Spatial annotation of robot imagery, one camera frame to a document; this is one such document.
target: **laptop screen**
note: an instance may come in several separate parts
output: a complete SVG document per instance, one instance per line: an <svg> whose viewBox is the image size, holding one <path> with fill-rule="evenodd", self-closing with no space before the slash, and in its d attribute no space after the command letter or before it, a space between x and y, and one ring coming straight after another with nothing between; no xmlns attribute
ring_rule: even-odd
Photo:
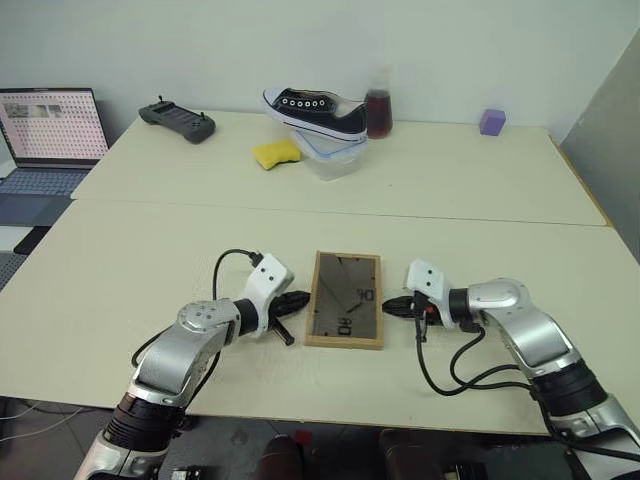
<svg viewBox="0 0 640 480"><path fill-rule="evenodd" d="M0 127L19 167L91 167L108 150L90 88L0 89Z"/></svg>

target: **container lid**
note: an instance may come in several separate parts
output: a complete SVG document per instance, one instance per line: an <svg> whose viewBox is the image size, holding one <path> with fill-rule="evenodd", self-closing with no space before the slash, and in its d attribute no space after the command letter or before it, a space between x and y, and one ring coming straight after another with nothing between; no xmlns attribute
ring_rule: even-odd
<svg viewBox="0 0 640 480"><path fill-rule="evenodd" d="M316 160L344 160L360 155L367 148L367 139L361 142L343 142L340 140L329 140L309 133L302 133L299 130L292 132L293 141L306 155L314 157Z"/></svg>

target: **black remote controller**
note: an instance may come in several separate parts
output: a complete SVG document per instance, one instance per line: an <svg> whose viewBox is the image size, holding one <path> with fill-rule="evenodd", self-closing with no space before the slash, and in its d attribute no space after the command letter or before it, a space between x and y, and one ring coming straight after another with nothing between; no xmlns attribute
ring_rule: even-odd
<svg viewBox="0 0 640 480"><path fill-rule="evenodd" d="M160 101L138 110L140 118L151 125L164 125L191 143L200 143L211 136L216 129L216 122L204 113L193 113L158 97Z"/></svg>

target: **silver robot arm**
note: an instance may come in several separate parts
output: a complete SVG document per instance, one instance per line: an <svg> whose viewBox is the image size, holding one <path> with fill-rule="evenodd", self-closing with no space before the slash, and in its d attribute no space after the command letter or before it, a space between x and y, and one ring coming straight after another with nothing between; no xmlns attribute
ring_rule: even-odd
<svg viewBox="0 0 640 480"><path fill-rule="evenodd" d="M148 347L74 479L157 478L186 408L207 379L211 359L240 335L266 332L271 301L292 281L293 274L266 254L249 276L241 300L182 307L175 323Z"/></svg>
<svg viewBox="0 0 640 480"><path fill-rule="evenodd" d="M594 453L608 449L637 455L640 430L618 400L605 392L555 320L533 305L521 282L498 278L453 289L434 265L415 260L407 288L438 308L445 328L474 331L479 323L499 328L533 387L550 433L573 449L583 473L611 479L640 470L637 461Z"/></svg>

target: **purple cube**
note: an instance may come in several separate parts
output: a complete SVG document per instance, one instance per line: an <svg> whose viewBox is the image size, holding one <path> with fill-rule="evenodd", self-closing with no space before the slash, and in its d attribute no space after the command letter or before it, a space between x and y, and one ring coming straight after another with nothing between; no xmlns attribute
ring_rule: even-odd
<svg viewBox="0 0 640 480"><path fill-rule="evenodd" d="M480 120L480 133L497 137L506 120L507 116L502 110L485 110L482 120Z"/></svg>

